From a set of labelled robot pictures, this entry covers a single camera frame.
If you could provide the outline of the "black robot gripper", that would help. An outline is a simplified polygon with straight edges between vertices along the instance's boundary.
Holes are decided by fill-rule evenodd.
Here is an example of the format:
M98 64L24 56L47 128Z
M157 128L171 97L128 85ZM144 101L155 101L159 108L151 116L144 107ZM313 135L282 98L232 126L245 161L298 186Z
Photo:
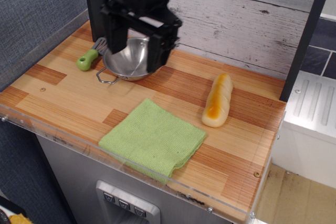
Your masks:
M112 54L127 46L128 30L150 37L147 72L165 65L179 41L177 31L182 21L169 8L170 0L104 0L100 13Z

